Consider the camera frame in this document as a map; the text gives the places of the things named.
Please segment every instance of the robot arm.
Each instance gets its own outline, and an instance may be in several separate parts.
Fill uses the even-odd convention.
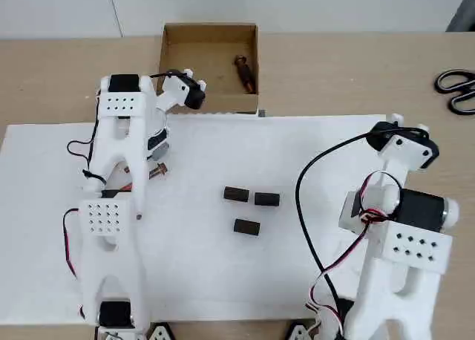
[[[77,277],[85,320],[124,340],[143,339],[151,320],[135,223],[145,210],[148,160],[168,136],[166,118],[159,114],[164,117],[174,105],[200,108],[206,83],[195,82],[192,75],[190,70],[168,71],[159,96],[149,76],[120,74],[101,80],[94,147],[85,173],[85,191],[91,197],[79,205],[83,247]],[[132,188],[109,193],[107,180],[122,161],[132,176]],[[114,278],[126,295],[106,298],[108,278]]]
[[[391,124],[401,125],[402,118],[394,116],[392,122],[375,128],[391,129]],[[398,176],[401,184],[407,171],[427,168],[439,155],[435,143],[415,134],[381,134],[368,142],[379,150],[383,172]],[[355,233],[364,227],[358,215],[361,209],[395,215],[372,224],[367,233],[357,296],[344,322],[346,340],[368,340],[388,319],[400,323],[404,340],[432,339],[433,308],[452,244],[452,237],[442,232],[458,221],[459,206],[450,198],[403,189],[391,182],[381,173],[377,184],[365,189],[364,208],[360,191],[349,192],[341,213],[339,226]],[[394,292],[392,280],[401,268],[406,272],[404,286]]]

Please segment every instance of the white paper sheet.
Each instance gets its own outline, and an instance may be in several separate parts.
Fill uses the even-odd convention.
[[[317,267],[295,210],[295,182],[318,152],[368,131],[381,115],[239,117],[171,115],[166,176],[148,184],[138,226],[156,320],[297,318]],[[0,154],[0,324],[77,323],[78,285],[65,263],[62,215],[83,197],[85,166],[66,144],[92,124],[12,125]],[[324,264],[355,236],[338,228],[346,193],[382,161],[365,141],[317,162],[301,204]],[[277,192],[277,208],[223,199],[224,186]],[[235,218],[261,223],[258,237],[232,231]],[[78,218],[68,229],[73,261]],[[333,274],[353,297],[365,245]],[[319,292],[327,294],[325,284]]]

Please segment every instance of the open cardboard box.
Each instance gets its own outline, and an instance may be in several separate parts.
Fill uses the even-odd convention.
[[[244,55],[255,76],[256,94],[248,94],[234,64]],[[176,107],[174,113],[256,113],[258,109],[258,28],[255,24],[166,24],[159,72],[190,68],[206,81],[199,111]]]

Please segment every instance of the table surface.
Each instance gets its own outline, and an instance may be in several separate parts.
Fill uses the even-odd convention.
[[[98,79],[114,73],[151,73],[160,37],[0,41],[0,136],[10,123],[84,122]],[[448,68],[475,68],[475,33],[261,34],[260,107],[267,114],[405,115],[424,123],[441,156],[408,186],[460,202],[461,220],[433,322],[435,340],[472,339],[475,276],[472,117],[451,114],[448,97],[432,89]],[[172,324],[177,339],[282,339],[288,321]],[[89,339],[88,327],[2,327],[2,339]]]

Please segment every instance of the black scissors handle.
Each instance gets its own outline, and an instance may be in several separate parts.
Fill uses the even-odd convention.
[[[465,78],[465,81],[446,86],[443,84],[443,81],[449,76],[461,76]],[[475,73],[472,71],[467,71],[465,69],[451,69],[440,74],[434,82],[433,86],[436,91],[441,94],[449,94],[453,93],[454,91],[465,92],[466,90],[475,86]]]
[[[453,85],[444,85],[444,79],[448,78],[449,76],[461,76],[465,78],[463,82],[458,82]],[[461,109],[457,107],[459,102],[471,99],[475,97],[475,73],[472,71],[467,71],[465,69],[452,69],[449,71],[445,71],[440,74],[436,81],[434,82],[434,88],[438,93],[441,94],[450,94],[454,92],[460,92],[459,95],[453,97],[448,102],[448,108],[454,114],[458,115],[474,115],[475,108],[471,109]]]

